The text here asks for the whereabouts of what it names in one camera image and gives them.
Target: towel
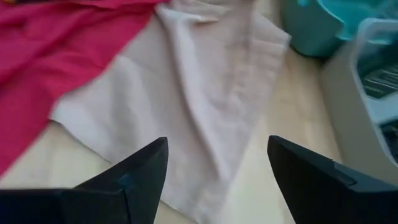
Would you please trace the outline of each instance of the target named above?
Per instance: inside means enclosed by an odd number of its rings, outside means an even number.
[[[169,139],[162,200],[218,223],[289,36],[254,1],[175,0],[95,81],[65,95],[52,119],[113,164]]]
[[[0,174],[64,93],[100,75],[161,0],[0,2]]]

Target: beige fabric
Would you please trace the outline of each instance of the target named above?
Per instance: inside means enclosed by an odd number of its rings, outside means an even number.
[[[167,136],[162,200],[198,223],[217,223],[289,39],[252,7],[159,5],[107,71],[66,95],[52,119],[112,163]]]

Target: pink fabric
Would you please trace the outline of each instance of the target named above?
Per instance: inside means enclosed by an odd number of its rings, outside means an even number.
[[[55,101],[98,76],[162,0],[0,2],[0,174]]]

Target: gray container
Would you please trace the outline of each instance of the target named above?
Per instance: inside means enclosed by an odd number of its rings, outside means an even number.
[[[371,54],[381,44],[371,39],[395,32],[398,21],[364,20],[354,41],[325,65],[320,82],[344,164],[398,185],[398,164],[379,128],[398,116],[398,95],[382,101],[368,97],[356,71],[360,54]]]

